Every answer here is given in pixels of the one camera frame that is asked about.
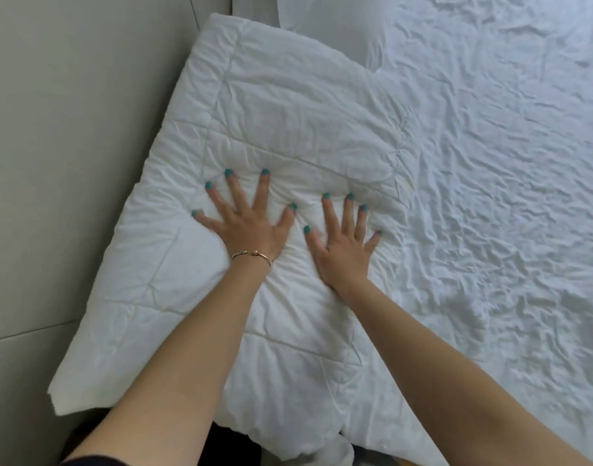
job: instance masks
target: gold bracelet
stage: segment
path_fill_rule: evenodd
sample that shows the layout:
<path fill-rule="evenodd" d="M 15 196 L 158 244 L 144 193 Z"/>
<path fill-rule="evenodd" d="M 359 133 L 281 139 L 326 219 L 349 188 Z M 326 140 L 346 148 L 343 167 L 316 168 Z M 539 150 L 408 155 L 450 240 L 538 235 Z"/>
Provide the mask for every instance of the gold bracelet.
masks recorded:
<path fill-rule="evenodd" d="M 239 250 L 235 254 L 232 255 L 232 260 L 236 257 L 241 256 L 241 255 L 247 255 L 248 253 L 249 252 L 247 250 Z M 268 262 L 269 266 L 273 266 L 273 262 L 270 261 L 270 258 L 268 258 L 266 255 L 263 255 L 262 253 L 260 253 L 257 250 L 252 251 L 251 256 L 252 257 L 262 257 L 262 258 L 264 258 L 264 260 L 266 260 Z"/>

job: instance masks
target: hand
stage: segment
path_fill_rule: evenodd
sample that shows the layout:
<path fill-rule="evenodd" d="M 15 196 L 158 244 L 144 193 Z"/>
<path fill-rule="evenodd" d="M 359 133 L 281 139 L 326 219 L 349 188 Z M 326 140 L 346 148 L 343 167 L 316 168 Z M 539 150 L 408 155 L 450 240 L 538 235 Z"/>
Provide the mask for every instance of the hand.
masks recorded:
<path fill-rule="evenodd" d="M 344 200 L 344 216 L 340 226 L 328 195 L 323 196 L 324 220 L 327 227 L 327 245 L 323 245 L 316 229 L 306 226 L 305 240 L 322 280 L 342 296 L 345 288 L 368 278 L 368 266 L 374 249 L 380 242 L 376 232 L 364 245 L 367 207 L 359 207 L 357 224 L 354 219 L 354 196 Z"/>
<path fill-rule="evenodd" d="M 193 211 L 193 218 L 221 237 L 230 256 L 240 250 L 247 250 L 249 253 L 257 250 L 270 261 L 275 260 L 288 239 L 290 227 L 294 223 L 296 204 L 287 205 L 279 223 L 272 226 L 266 213 L 269 200 L 269 171 L 264 169 L 261 172 L 253 206 L 247 202 L 245 193 L 230 168 L 225 171 L 225 179 L 232 192 L 236 209 L 232 209 L 212 182 L 208 181 L 206 191 L 224 222 L 211 219 L 202 211 Z"/>

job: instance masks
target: dark sleeve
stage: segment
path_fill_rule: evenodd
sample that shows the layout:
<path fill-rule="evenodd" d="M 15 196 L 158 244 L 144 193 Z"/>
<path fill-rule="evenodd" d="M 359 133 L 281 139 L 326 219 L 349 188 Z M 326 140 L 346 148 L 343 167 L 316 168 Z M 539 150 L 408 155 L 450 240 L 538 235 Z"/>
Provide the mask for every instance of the dark sleeve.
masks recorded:
<path fill-rule="evenodd" d="M 64 461 L 60 466 L 127 466 L 120 460 L 106 456 L 83 456 L 69 461 Z"/>

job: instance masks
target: forearm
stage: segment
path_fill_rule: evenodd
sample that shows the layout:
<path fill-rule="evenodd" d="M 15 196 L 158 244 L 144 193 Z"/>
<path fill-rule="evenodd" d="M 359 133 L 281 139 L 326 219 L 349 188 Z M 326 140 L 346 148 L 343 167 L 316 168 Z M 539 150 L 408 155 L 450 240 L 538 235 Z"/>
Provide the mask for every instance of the forearm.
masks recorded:
<path fill-rule="evenodd" d="M 261 258 L 235 259 L 74 456 L 99 448 L 135 466 L 195 463 L 268 270 Z"/>
<path fill-rule="evenodd" d="M 589 464 L 371 282 L 342 297 L 450 464 Z"/>

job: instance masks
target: wrinkled sheet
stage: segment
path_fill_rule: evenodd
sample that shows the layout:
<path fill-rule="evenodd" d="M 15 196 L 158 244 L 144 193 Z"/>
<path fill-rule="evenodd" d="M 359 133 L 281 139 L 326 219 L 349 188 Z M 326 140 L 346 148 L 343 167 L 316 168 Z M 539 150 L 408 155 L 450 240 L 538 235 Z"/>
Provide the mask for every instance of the wrinkled sheet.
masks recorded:
<path fill-rule="evenodd" d="M 402 0 L 426 148 L 394 299 L 593 460 L 593 0 Z M 378 357 L 343 433 L 445 461 Z"/>
<path fill-rule="evenodd" d="M 209 19 L 50 384 L 58 414 L 117 402 L 229 267 L 221 239 L 191 217 L 220 219 L 206 181 L 230 200 L 232 168 L 251 201 L 268 168 L 269 219 L 289 203 L 297 218 L 256 295 L 215 420 L 281 459 L 338 435 L 372 346 L 318 277 L 302 228 L 324 229 L 323 193 L 338 212 L 354 193 L 369 208 L 366 238 L 384 232 L 370 278 L 390 294 L 421 148 L 407 101 L 385 84 L 313 39 Z"/>

